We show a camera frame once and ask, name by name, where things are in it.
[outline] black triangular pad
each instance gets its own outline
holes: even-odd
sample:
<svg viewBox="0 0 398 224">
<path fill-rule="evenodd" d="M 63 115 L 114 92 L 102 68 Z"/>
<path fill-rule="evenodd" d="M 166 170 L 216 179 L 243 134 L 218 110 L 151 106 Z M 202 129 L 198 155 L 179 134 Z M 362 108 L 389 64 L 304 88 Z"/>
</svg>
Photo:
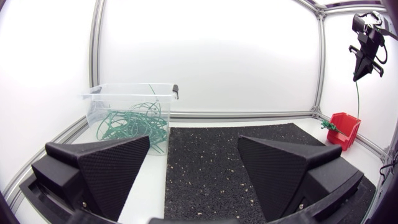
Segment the black triangular pad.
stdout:
<svg viewBox="0 0 398 224">
<path fill-rule="evenodd" d="M 132 184 L 149 149 L 149 138 L 101 141 L 87 144 L 47 143 L 51 156 L 78 168 L 88 192 L 83 195 L 88 208 L 117 221 Z"/>
<path fill-rule="evenodd" d="M 340 157 L 341 146 L 306 146 L 240 136 L 238 150 L 267 221 L 278 219 L 306 171 Z"/>
</svg>

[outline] white wall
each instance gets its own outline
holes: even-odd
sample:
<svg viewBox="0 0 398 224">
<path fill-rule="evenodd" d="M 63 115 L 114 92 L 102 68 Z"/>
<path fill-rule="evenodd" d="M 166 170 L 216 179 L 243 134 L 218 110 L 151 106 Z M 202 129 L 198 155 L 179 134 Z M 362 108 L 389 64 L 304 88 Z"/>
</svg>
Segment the white wall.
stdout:
<svg viewBox="0 0 398 224">
<path fill-rule="evenodd" d="M 353 82 L 356 57 L 348 50 L 349 45 L 360 48 L 358 35 L 351 30 L 354 14 L 328 16 L 325 20 L 326 67 L 321 110 L 331 116 L 346 112 L 357 115 L 356 87 Z M 385 37 L 388 61 L 380 65 L 384 75 L 380 78 L 376 71 L 358 80 L 362 123 L 359 133 L 378 146 L 390 144 L 398 117 L 398 42 Z M 384 60 L 383 48 L 377 55 Z"/>
<path fill-rule="evenodd" d="M 8 0 L 0 12 L 0 190 L 84 115 L 95 0 Z"/>
<path fill-rule="evenodd" d="M 100 82 L 176 83 L 173 111 L 308 111 L 315 15 L 293 0 L 106 2 Z"/>
</svg>

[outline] red plastic bin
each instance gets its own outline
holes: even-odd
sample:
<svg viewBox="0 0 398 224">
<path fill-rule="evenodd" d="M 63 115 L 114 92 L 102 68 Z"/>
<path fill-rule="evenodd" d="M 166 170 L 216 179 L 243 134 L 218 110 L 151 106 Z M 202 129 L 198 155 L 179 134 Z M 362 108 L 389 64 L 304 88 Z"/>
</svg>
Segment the red plastic bin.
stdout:
<svg viewBox="0 0 398 224">
<path fill-rule="evenodd" d="M 347 148 L 354 143 L 361 120 L 346 113 L 337 113 L 331 117 L 330 123 L 336 125 L 336 128 L 346 136 L 338 131 L 329 130 L 327 139 L 333 144 L 339 144 L 343 151 L 347 151 Z"/>
</svg>

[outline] clear plastic bin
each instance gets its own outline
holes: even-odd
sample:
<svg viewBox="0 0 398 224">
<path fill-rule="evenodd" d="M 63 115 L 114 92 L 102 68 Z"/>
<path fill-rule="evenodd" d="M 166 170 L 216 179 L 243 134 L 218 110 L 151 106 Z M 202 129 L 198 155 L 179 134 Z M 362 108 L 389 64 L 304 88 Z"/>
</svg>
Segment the clear plastic bin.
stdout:
<svg viewBox="0 0 398 224">
<path fill-rule="evenodd" d="M 95 139 L 149 136 L 148 154 L 167 154 L 170 103 L 178 99 L 174 84 L 103 84 L 81 94 Z"/>
</svg>

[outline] green string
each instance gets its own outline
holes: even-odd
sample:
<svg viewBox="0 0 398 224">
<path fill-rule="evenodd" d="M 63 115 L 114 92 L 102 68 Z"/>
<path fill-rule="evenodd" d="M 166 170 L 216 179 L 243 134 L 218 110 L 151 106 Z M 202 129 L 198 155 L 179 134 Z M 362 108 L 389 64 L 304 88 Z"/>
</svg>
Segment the green string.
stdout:
<svg viewBox="0 0 398 224">
<path fill-rule="evenodd" d="M 356 116 L 357 121 L 359 121 L 359 90 L 358 90 L 358 83 L 355 82 L 356 85 L 356 94 L 358 96 L 358 115 Z"/>
<path fill-rule="evenodd" d="M 140 103 L 128 111 L 108 110 L 100 122 L 96 137 L 98 140 L 113 140 L 149 136 L 151 147 L 159 154 L 164 151 L 158 143 L 167 140 L 167 121 L 162 118 L 160 103 Z"/>
</svg>

